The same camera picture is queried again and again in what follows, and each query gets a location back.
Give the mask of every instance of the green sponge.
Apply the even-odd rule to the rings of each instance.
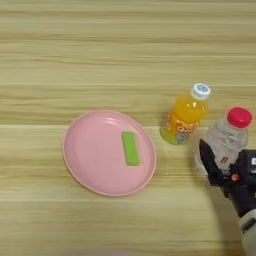
[[[133,132],[122,132],[122,140],[126,164],[131,166],[139,165],[139,155],[136,147],[136,138]]]

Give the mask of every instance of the wood grain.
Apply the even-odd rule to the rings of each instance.
[[[243,255],[235,211],[193,154],[229,108],[256,113],[255,17],[254,0],[2,0],[1,255]],[[188,145],[170,146],[159,125],[199,81],[213,91],[210,115]],[[65,167],[68,125],[97,109],[150,133],[158,164],[143,191],[98,196]]]

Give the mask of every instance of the pink plate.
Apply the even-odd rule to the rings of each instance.
[[[126,165],[122,132],[137,134],[139,166]],[[143,127],[112,111],[78,117],[64,140],[64,158],[72,175],[88,189],[107,196],[124,196],[143,188],[156,167],[153,143]]]

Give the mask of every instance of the robotic arm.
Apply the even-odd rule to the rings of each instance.
[[[242,150],[229,171],[220,170],[211,147],[200,140],[200,156],[212,186],[219,186],[240,218],[242,244],[248,256],[256,256],[256,150]]]

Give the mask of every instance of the pink bottle cap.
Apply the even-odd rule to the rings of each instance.
[[[252,114],[245,108],[235,107],[228,112],[227,120],[237,128],[245,128],[251,123]]]

